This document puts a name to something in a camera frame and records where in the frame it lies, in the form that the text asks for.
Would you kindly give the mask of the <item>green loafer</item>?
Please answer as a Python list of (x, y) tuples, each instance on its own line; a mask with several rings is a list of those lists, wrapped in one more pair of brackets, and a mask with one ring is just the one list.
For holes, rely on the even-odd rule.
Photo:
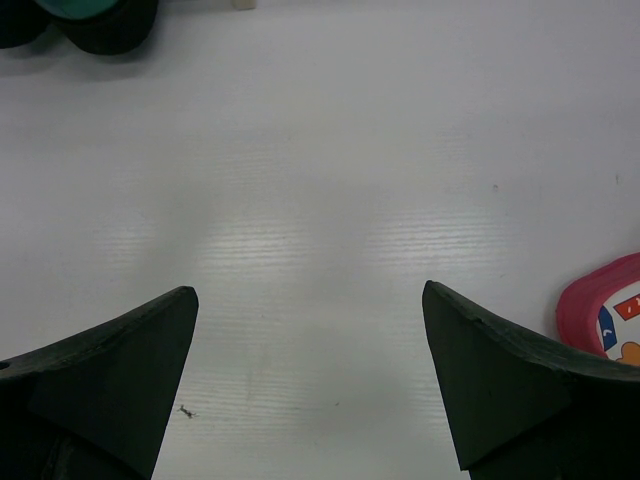
[(49, 26), (47, 13), (31, 0), (1, 0), (0, 48), (16, 48), (37, 39)]
[(150, 35), (158, 0), (36, 1), (80, 50), (115, 56), (138, 48)]

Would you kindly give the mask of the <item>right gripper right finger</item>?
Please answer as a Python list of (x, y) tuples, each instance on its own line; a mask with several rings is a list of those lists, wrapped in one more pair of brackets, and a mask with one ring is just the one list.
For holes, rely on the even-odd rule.
[(636, 479), (639, 370), (503, 319), (449, 287), (422, 295), (461, 470), (473, 479)]

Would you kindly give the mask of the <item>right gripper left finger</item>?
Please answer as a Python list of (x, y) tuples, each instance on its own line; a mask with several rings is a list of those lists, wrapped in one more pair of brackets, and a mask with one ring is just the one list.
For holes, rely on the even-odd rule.
[(2, 361), (2, 478), (151, 478), (198, 307), (181, 286)]

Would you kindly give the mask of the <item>pink sandal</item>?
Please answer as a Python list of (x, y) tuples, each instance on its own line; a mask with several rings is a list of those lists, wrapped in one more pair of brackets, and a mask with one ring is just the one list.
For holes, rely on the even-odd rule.
[(562, 342), (619, 363), (639, 364), (639, 255), (633, 253), (572, 282), (556, 306)]

